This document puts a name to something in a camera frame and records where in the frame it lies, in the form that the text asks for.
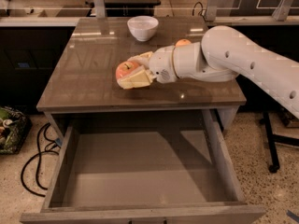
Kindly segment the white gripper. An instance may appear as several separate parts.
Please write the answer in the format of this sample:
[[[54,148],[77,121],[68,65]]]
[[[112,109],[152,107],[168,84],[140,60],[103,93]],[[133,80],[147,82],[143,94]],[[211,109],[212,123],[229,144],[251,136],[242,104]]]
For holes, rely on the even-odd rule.
[[[174,50],[174,46],[167,46],[157,49],[155,52],[148,51],[130,57],[130,62],[138,63],[141,66],[131,74],[117,79],[118,85],[125,90],[148,87],[153,82],[153,75],[158,82],[163,84],[176,82],[178,76],[173,62]]]

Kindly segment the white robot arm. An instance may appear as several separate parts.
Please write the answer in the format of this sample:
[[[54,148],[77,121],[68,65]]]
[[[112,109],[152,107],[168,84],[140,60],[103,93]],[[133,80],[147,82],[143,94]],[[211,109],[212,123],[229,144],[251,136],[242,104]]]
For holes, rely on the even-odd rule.
[[[131,57],[115,72],[118,85],[125,90],[148,87],[153,81],[171,83],[193,78],[226,82],[239,75],[299,118],[299,63],[262,48],[228,26],[209,29],[199,42]]]

